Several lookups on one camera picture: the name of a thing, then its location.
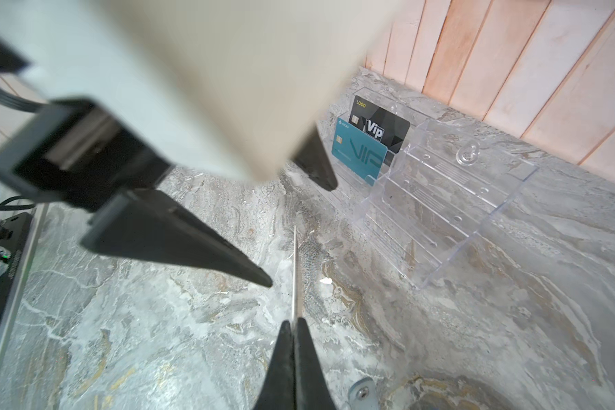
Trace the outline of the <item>beige card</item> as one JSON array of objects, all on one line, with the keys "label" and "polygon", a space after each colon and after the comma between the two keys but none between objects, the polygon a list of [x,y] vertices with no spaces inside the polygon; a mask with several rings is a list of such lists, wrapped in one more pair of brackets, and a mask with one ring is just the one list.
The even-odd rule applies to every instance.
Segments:
[{"label": "beige card", "polygon": [[297,320],[302,316],[303,309],[303,296],[302,296],[302,273],[299,256],[299,240],[298,231],[294,227],[294,250],[293,250],[293,274],[292,274],[292,322],[295,324]]}]

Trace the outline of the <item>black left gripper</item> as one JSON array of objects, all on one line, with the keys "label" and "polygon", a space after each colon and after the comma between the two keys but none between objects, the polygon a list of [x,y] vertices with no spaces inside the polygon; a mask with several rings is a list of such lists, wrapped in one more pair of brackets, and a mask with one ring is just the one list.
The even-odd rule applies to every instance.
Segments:
[{"label": "black left gripper", "polygon": [[172,169],[111,113],[85,100],[44,105],[0,148],[0,182],[25,198],[89,212],[107,202],[80,241],[88,251],[272,287],[243,251],[166,193],[137,190],[156,188]]}]

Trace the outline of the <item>teal VIP card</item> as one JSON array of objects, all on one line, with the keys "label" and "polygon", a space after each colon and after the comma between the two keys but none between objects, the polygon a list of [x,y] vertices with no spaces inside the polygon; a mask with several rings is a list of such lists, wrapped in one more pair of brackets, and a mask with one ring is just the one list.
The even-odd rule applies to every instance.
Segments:
[{"label": "teal VIP card", "polygon": [[378,180],[387,152],[381,142],[338,118],[331,153],[369,186]]}]

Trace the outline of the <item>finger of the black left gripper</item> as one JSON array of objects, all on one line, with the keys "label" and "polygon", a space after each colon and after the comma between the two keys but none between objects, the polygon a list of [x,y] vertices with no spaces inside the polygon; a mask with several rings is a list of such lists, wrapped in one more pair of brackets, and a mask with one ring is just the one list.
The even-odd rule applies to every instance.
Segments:
[{"label": "finger of the black left gripper", "polygon": [[312,127],[307,139],[291,160],[320,188],[326,191],[335,191],[338,188],[337,176],[317,126]]}]

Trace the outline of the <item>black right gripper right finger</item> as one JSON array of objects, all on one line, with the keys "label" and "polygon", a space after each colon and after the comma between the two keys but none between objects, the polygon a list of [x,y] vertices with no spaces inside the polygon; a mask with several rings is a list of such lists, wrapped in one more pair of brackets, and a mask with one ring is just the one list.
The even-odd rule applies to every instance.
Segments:
[{"label": "black right gripper right finger", "polygon": [[293,336],[296,409],[335,410],[307,324],[298,318]]}]

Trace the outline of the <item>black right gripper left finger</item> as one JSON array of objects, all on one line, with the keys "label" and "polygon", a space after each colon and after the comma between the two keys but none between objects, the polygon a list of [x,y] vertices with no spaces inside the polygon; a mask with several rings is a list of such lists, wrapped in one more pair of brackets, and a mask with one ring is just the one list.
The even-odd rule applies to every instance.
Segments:
[{"label": "black right gripper left finger", "polygon": [[290,321],[278,332],[268,371],[254,410],[290,410],[295,408],[294,341]]}]

